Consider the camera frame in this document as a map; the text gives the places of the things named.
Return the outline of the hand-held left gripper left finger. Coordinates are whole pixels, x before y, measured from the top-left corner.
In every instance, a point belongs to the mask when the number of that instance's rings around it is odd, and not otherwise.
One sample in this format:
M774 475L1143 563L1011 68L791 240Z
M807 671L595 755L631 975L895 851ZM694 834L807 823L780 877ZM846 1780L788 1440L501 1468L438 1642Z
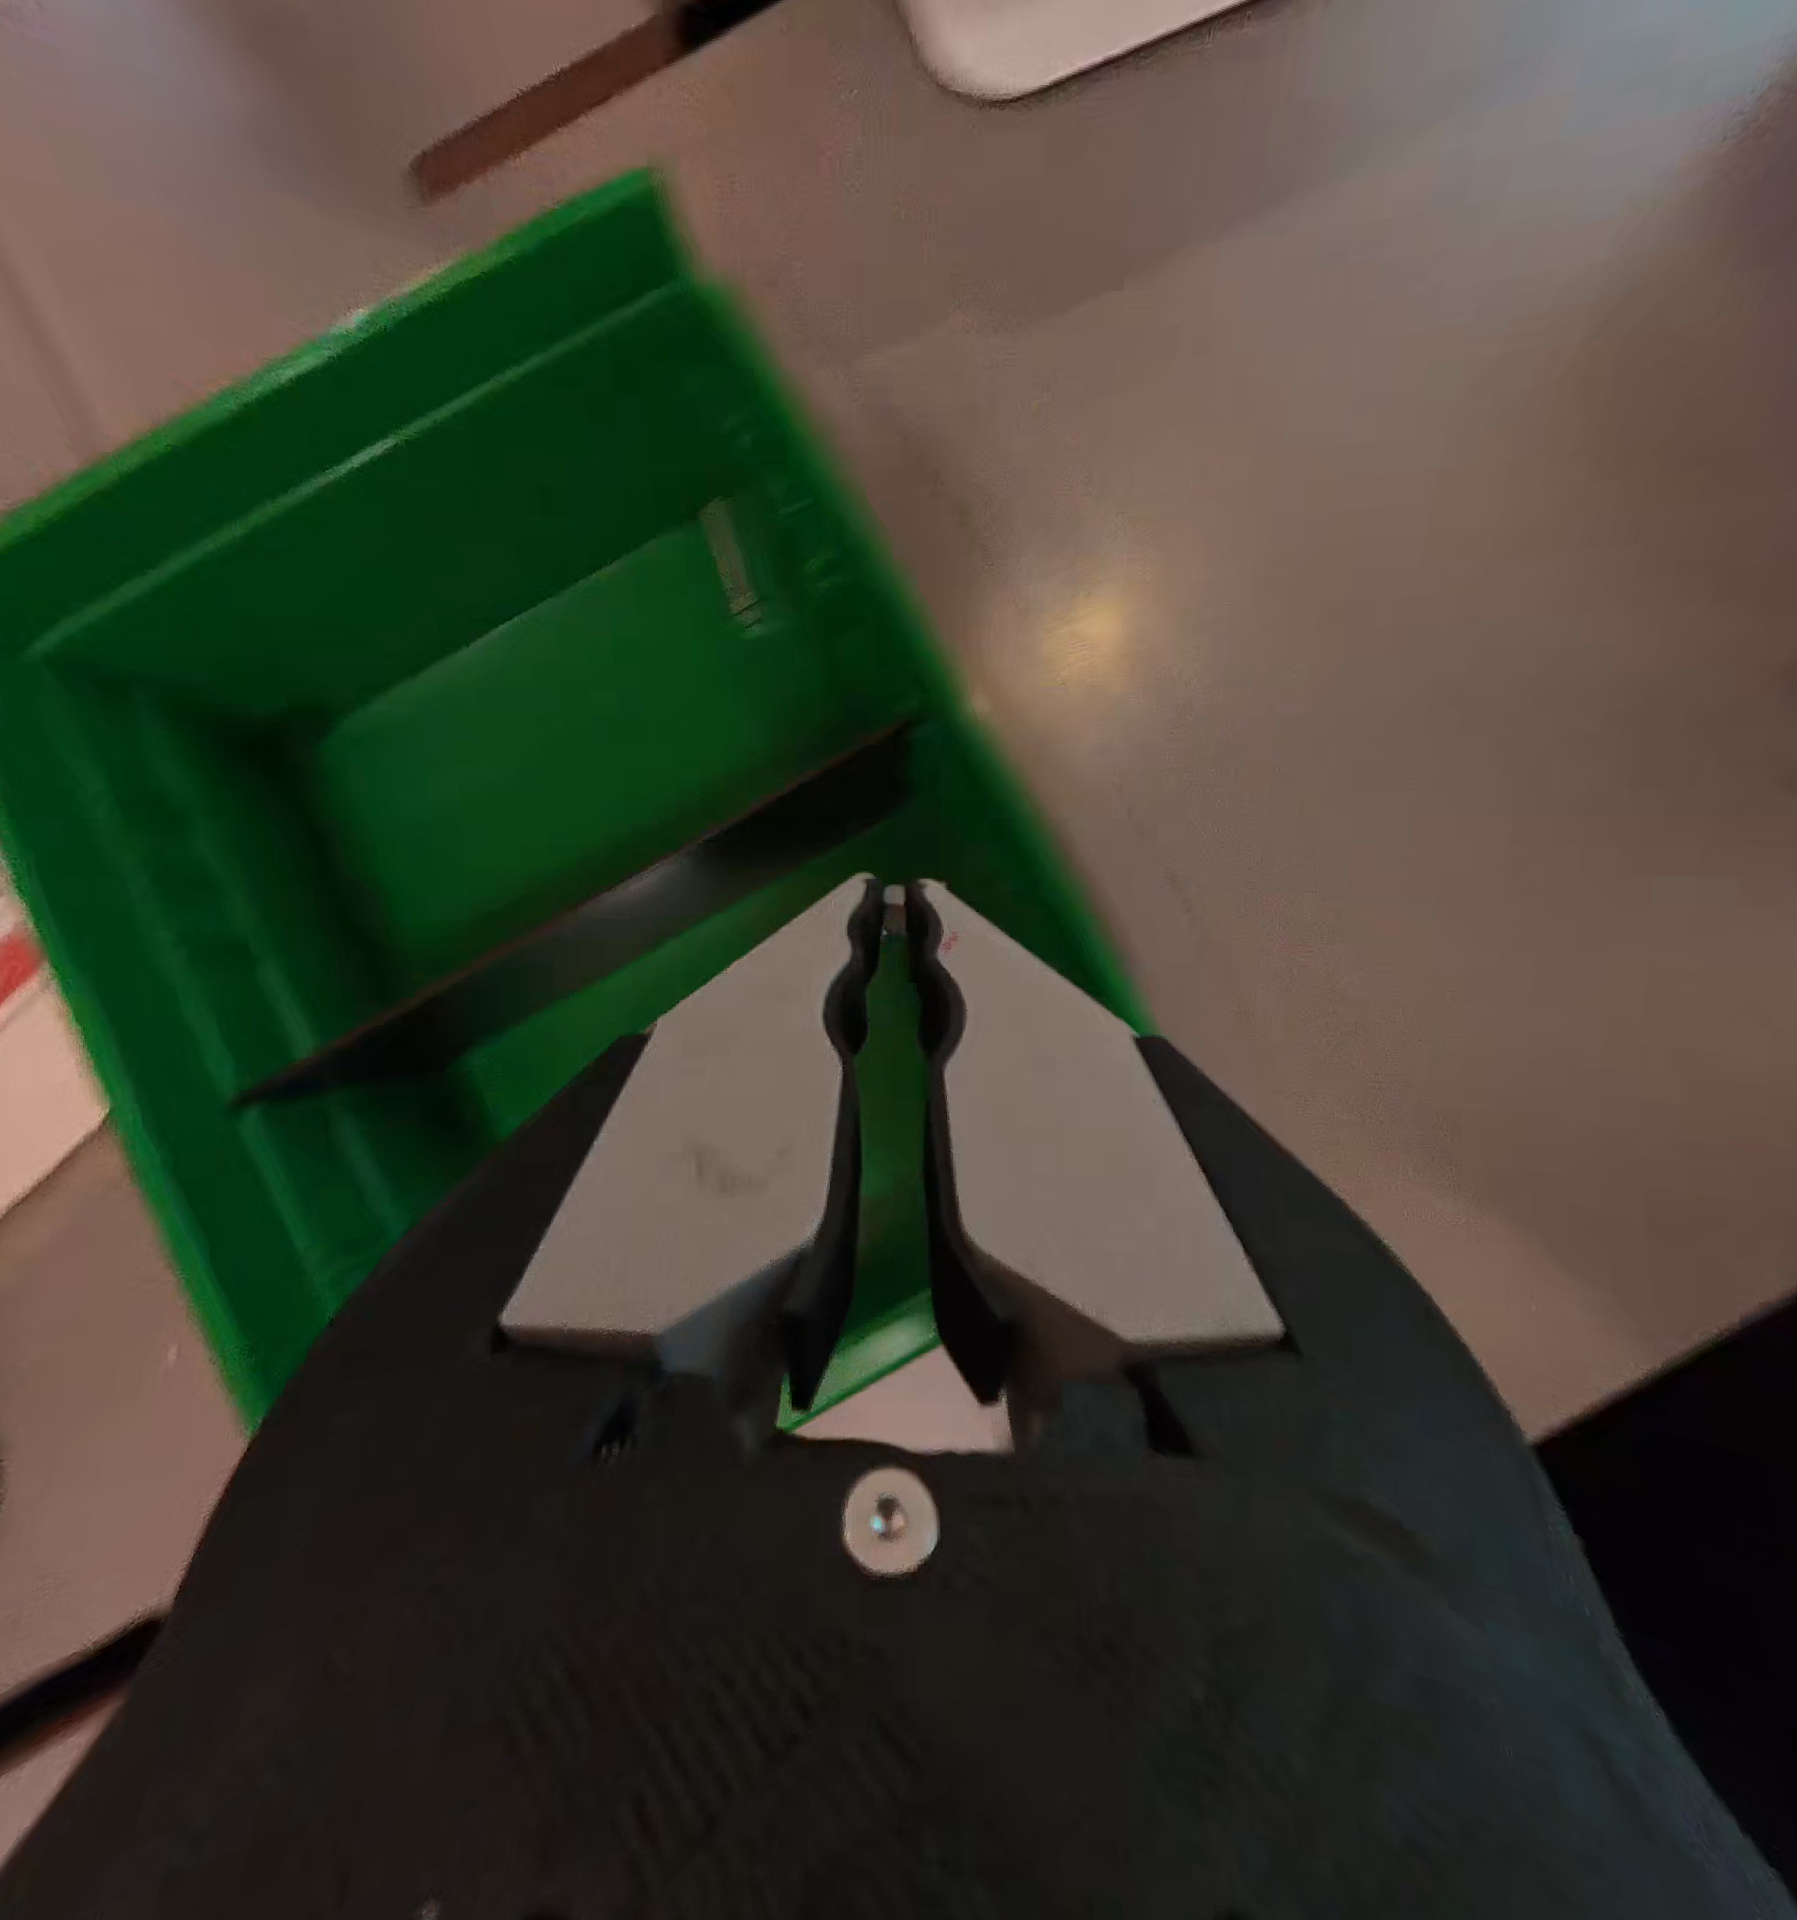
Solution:
M884 887L853 875L646 1031L498 1328L807 1412L856 1284Z

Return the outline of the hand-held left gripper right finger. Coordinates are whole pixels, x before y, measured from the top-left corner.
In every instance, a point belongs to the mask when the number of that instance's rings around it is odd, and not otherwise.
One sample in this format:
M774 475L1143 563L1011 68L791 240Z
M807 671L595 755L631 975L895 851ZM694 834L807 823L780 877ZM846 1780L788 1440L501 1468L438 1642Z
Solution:
M1140 1035L957 898L907 887L941 1343L981 1404L1280 1343Z

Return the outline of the green plastic bin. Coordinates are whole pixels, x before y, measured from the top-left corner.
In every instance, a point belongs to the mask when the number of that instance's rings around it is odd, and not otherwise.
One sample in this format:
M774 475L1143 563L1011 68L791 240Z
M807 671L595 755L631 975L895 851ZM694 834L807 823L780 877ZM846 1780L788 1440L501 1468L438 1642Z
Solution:
M698 522L719 498L755 629ZM898 721L910 791L837 851L453 1068L231 1108ZM851 875L947 881L1150 1027L644 167L0 520L0 856L250 1427L511 1134Z

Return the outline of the black bin divider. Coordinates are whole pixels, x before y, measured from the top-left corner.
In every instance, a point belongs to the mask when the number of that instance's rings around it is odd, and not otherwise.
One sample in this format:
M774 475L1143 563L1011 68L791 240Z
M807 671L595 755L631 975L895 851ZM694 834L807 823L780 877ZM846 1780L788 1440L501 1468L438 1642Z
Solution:
M296 1101L441 1074L888 818L910 791L914 721L871 733L770 800L578 900L374 1020L233 1096Z

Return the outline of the small silver metal part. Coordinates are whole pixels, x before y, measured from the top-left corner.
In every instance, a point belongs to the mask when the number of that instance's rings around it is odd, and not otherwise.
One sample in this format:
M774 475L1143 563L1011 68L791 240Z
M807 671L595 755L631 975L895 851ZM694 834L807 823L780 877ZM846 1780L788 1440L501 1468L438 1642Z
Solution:
M755 629L765 618L765 602L735 502L728 495L708 499L701 507L698 522L731 618L739 625Z

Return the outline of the white stand base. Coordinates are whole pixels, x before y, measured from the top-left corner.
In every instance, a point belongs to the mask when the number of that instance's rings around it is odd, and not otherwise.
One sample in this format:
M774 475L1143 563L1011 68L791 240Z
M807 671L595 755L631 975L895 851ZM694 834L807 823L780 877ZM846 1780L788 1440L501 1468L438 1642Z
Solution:
M1246 9L1246 2L898 2L927 72L1012 104Z

